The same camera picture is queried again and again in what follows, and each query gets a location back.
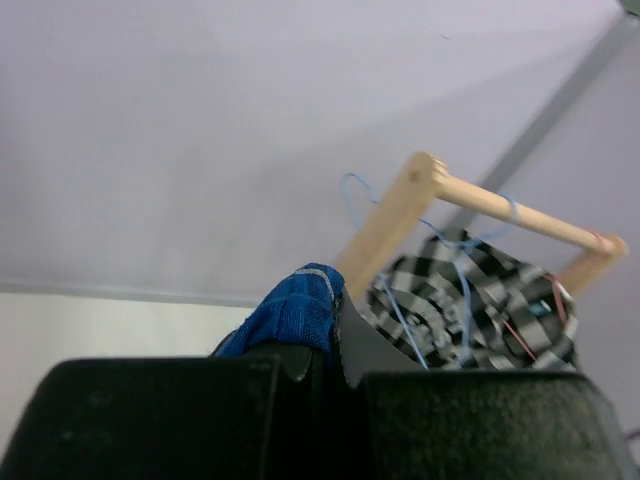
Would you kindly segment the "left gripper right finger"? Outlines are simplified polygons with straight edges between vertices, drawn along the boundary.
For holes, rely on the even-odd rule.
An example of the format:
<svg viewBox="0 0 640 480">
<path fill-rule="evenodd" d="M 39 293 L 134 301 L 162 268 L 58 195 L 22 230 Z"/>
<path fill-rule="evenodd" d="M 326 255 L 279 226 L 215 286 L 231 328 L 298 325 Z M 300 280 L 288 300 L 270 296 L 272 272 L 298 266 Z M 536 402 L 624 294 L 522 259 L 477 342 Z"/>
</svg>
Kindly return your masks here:
<svg viewBox="0 0 640 480">
<path fill-rule="evenodd" d="M 611 403 L 583 374 L 425 370 L 343 297 L 341 479 L 634 479 Z"/>
</svg>

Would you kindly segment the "blue plaid shirt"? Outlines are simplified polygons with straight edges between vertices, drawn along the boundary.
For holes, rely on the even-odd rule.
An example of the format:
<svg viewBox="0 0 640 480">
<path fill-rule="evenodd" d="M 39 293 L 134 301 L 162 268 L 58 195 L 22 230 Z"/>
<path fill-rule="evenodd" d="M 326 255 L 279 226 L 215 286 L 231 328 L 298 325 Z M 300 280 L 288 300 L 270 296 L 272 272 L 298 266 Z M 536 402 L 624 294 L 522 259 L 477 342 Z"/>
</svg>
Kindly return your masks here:
<svg viewBox="0 0 640 480">
<path fill-rule="evenodd" d="M 264 342 L 309 347 L 331 367 L 332 331 L 344 289 L 333 267 L 308 263 L 281 280 L 244 322 L 212 352 L 237 357 Z"/>
</svg>

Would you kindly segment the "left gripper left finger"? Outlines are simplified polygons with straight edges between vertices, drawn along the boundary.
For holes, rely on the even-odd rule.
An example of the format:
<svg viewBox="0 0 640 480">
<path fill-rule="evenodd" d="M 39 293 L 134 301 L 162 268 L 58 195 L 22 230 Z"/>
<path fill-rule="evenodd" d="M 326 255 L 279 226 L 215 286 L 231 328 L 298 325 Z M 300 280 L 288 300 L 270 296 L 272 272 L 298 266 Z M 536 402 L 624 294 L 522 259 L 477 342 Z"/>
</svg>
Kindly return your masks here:
<svg viewBox="0 0 640 480">
<path fill-rule="evenodd" d="M 274 479 L 317 443 L 320 356 L 67 360 L 28 401 L 5 479 Z"/>
</svg>

